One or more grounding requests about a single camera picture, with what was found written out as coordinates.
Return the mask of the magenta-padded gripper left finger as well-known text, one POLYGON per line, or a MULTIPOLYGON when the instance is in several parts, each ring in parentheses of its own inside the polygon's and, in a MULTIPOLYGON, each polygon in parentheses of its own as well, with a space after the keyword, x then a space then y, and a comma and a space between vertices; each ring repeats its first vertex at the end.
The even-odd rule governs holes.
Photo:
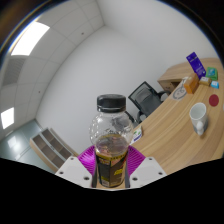
POLYGON ((56 175, 84 188, 97 185, 95 147, 90 146, 77 157, 70 156, 56 175))

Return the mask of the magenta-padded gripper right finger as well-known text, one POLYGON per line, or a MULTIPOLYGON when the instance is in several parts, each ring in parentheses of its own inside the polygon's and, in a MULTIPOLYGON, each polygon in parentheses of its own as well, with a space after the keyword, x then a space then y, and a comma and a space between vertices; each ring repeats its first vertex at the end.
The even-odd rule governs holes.
POLYGON ((133 146, 128 149, 126 162, 126 188, 140 188, 166 176, 153 157, 145 157, 133 146))

